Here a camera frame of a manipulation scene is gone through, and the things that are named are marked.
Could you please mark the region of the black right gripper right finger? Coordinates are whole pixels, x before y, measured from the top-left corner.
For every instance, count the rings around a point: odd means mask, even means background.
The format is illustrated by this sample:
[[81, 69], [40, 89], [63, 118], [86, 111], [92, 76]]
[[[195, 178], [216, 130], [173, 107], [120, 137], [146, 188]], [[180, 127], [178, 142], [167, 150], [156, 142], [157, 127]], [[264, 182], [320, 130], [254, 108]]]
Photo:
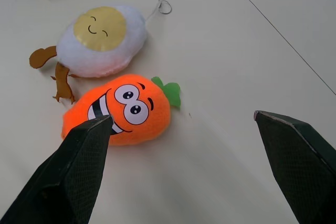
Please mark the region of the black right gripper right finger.
[[336, 149], [306, 122], [266, 111], [254, 120], [299, 224], [336, 224]]

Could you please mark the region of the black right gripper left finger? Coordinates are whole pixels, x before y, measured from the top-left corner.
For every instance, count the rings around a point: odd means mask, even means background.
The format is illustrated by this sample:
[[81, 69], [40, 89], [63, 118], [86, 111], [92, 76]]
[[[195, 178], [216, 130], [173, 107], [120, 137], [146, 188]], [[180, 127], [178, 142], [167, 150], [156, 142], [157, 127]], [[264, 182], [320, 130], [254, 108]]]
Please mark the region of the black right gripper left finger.
[[101, 186], [111, 116], [73, 128], [33, 173], [0, 224], [88, 224]]

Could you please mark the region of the white egg plush toy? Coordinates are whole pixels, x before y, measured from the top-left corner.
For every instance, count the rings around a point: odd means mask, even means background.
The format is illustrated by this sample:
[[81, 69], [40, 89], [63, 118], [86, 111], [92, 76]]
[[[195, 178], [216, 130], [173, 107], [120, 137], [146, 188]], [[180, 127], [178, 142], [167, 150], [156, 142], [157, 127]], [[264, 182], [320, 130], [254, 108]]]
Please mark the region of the white egg plush toy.
[[56, 45], [35, 50], [29, 65], [39, 69], [56, 58], [54, 99], [74, 103], [68, 77], [102, 78], [122, 71], [145, 44], [146, 22], [147, 18], [129, 5], [91, 8], [66, 28]]

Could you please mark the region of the orange carrot plush toy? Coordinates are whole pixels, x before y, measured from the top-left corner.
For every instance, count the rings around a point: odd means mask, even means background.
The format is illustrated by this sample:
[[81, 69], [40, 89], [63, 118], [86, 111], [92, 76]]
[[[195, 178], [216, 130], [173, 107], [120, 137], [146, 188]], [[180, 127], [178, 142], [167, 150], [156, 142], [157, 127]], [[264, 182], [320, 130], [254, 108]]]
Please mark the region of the orange carrot plush toy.
[[171, 108], [181, 107], [181, 88], [159, 77], [125, 74], [86, 92], [63, 115], [61, 137], [81, 123], [109, 115], [109, 144], [136, 145], [160, 136], [171, 121]]

